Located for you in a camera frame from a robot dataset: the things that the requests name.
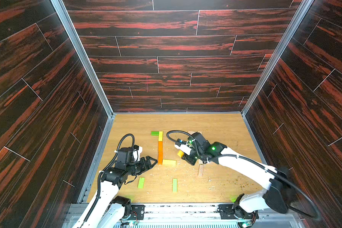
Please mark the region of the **light green block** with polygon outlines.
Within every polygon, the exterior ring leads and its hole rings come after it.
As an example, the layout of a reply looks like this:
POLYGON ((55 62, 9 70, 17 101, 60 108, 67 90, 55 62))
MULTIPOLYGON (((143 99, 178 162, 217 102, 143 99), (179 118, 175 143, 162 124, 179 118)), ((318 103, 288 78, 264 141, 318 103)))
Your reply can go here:
POLYGON ((144 177, 140 177, 139 178, 139 182, 138 182, 138 188, 139 189, 143 189, 144 188, 144 183, 145 183, 145 178, 144 177))
POLYGON ((176 193, 178 191, 178 179, 173 178, 173 193, 176 193))

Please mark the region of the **yellow block small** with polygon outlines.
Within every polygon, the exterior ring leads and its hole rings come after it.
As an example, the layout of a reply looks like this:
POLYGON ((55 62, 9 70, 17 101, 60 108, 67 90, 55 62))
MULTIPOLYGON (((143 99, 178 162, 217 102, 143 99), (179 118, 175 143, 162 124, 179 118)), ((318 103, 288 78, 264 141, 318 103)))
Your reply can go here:
POLYGON ((182 158, 182 157, 184 156, 184 152, 181 151, 181 150, 179 150, 178 153, 177 153, 177 155, 178 155, 180 158, 182 158))

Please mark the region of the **natural wood block bottom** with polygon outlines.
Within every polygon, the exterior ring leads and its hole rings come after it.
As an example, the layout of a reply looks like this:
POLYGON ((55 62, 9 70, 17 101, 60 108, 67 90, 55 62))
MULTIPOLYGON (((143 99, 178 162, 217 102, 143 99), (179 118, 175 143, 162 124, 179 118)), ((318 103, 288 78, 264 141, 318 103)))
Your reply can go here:
POLYGON ((202 177, 203 176, 203 171, 204 171, 204 165, 200 164, 199 165, 199 169, 198 169, 198 177, 202 177))

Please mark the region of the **dark orange block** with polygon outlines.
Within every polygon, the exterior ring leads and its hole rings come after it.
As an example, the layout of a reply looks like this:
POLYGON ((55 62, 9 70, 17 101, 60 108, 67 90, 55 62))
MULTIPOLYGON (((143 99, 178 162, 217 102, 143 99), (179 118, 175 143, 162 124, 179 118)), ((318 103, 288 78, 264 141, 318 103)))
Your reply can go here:
POLYGON ((162 145, 162 141, 158 142, 158 152, 162 153, 163 152, 163 145, 162 145))

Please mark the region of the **dark green block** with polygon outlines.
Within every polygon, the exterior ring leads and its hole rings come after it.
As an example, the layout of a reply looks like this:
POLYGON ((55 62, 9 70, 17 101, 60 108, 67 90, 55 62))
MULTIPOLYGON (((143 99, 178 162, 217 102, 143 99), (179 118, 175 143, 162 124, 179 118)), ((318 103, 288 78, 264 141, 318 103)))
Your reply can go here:
POLYGON ((151 135, 152 136, 158 136, 159 135, 159 131, 151 131, 151 135))

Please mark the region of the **yellow-green block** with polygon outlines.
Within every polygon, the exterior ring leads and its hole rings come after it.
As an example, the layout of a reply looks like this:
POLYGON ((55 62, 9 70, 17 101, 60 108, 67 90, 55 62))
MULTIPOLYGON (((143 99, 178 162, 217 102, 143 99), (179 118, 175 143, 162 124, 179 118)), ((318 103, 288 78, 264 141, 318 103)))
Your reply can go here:
POLYGON ((159 142, 162 142, 162 141, 163 141, 163 131, 159 131, 158 141, 159 141, 159 142))

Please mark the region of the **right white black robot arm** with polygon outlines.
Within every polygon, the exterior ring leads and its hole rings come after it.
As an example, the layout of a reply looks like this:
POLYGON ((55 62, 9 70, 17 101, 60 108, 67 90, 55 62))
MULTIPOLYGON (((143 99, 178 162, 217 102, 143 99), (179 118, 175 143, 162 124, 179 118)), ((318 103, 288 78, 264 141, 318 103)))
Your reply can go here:
POLYGON ((280 214, 292 210, 307 218, 320 221, 322 215, 311 200, 296 184, 288 178, 286 169, 277 169, 243 156, 220 142, 210 143, 204 136, 195 132, 189 134, 181 130, 171 130, 166 134, 174 142, 174 146, 182 151, 181 158, 194 165, 197 160, 203 164, 215 163, 243 174, 252 179, 262 190, 253 194, 241 194, 233 204, 233 212, 237 218, 245 219, 249 214, 259 210, 272 209, 280 214), (301 194, 311 205, 313 213, 301 211, 293 206, 296 193, 301 194))

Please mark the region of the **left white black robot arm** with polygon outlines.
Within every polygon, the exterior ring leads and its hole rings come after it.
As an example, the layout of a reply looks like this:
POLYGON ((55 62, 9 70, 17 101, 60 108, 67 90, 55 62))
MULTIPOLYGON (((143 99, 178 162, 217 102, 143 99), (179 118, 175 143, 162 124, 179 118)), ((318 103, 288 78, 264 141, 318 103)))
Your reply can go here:
POLYGON ((157 164, 150 156, 141 157, 142 150, 135 144, 133 134, 121 138, 114 158, 98 175, 94 197, 74 228, 113 228, 131 216, 131 200, 117 194, 123 185, 130 183, 126 181, 129 176, 138 177, 157 164))

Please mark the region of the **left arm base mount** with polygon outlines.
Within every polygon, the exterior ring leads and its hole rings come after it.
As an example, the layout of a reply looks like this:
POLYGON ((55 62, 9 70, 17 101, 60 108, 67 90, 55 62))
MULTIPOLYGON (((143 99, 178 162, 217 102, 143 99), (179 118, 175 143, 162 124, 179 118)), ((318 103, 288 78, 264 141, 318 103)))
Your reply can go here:
POLYGON ((145 205, 142 204, 130 204, 128 206, 123 206, 119 203, 113 203, 110 205, 105 217, 136 221, 144 219, 144 212, 145 205))

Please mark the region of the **front aluminium rail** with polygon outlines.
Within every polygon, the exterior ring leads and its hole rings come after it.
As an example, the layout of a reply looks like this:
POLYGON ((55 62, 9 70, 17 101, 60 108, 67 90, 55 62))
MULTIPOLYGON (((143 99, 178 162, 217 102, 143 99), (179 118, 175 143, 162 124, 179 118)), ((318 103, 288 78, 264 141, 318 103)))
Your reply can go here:
POLYGON ((258 219, 222 220, 219 204, 231 203, 134 203, 145 205, 143 220, 120 220, 116 228, 304 228, 304 221, 294 212, 279 214, 259 210, 258 219))

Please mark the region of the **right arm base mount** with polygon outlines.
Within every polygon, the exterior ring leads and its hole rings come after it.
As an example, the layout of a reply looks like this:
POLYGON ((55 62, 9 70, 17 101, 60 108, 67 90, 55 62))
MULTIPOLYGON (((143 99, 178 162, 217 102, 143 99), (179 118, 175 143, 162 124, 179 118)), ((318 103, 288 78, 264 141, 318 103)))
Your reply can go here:
POLYGON ((219 213, 222 220, 231 220, 231 219, 239 219, 239 220, 254 220, 258 219, 258 213, 252 212, 247 213, 240 209, 234 209, 234 204, 219 204, 217 208, 217 212, 219 213))

